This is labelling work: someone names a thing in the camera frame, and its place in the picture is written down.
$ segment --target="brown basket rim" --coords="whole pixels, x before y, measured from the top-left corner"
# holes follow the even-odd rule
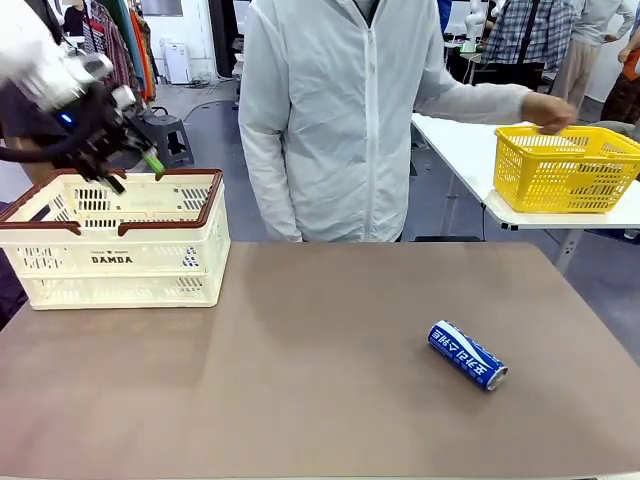
[[[126,180],[127,172],[124,169],[115,169],[110,170],[109,173],[113,175],[118,175]],[[43,188],[47,187],[51,184],[55,179],[62,175],[78,175],[78,172],[74,169],[60,169],[54,170],[49,177],[43,182],[40,182],[37,185],[34,185],[29,190],[27,190],[20,198],[18,198],[15,202],[13,202],[4,212],[0,214],[0,230],[69,230],[75,235],[81,236],[82,230],[81,225],[78,222],[39,222],[39,221],[29,221],[29,222],[9,222],[8,219],[11,218],[17,211],[24,206],[29,200],[31,200],[38,192],[40,192]],[[213,208],[213,202],[218,194],[218,189],[220,188],[220,184],[222,183],[222,170],[217,168],[196,168],[190,170],[179,170],[179,169],[170,169],[164,172],[163,175],[156,174],[155,179],[156,182],[162,181],[162,177],[171,175],[213,175],[213,179],[211,181],[211,190],[209,191],[209,195],[207,197],[206,203],[200,209],[200,214],[198,218],[195,220],[189,221],[169,221],[169,222],[145,222],[145,223],[137,223],[137,222],[123,222],[118,225],[118,236],[123,237],[130,230],[168,230],[168,229],[198,229],[204,227],[207,223],[207,219],[211,213],[211,209]]]

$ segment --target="cream plastic basket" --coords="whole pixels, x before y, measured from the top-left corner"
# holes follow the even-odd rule
[[[122,195],[59,170],[0,216],[31,306],[215,305],[231,244],[222,172],[115,173]]]

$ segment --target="zipper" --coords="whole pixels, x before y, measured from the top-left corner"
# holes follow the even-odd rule
[[[366,162],[368,168],[367,202],[364,223],[364,241],[371,240],[373,227],[373,203],[376,191],[376,164],[378,157],[378,72],[377,48],[375,34],[371,28],[365,32],[365,112],[367,121],[367,151]]]

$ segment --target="blue and white can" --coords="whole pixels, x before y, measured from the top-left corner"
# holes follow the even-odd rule
[[[445,320],[433,326],[428,341],[485,390],[498,388],[509,370],[483,346]]]

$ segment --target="white lab coat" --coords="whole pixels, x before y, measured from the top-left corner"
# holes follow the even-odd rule
[[[380,0],[371,28],[353,0],[254,0],[247,25],[240,132],[275,238],[394,241],[414,109],[520,121],[527,89],[461,85],[446,71],[436,0]]]

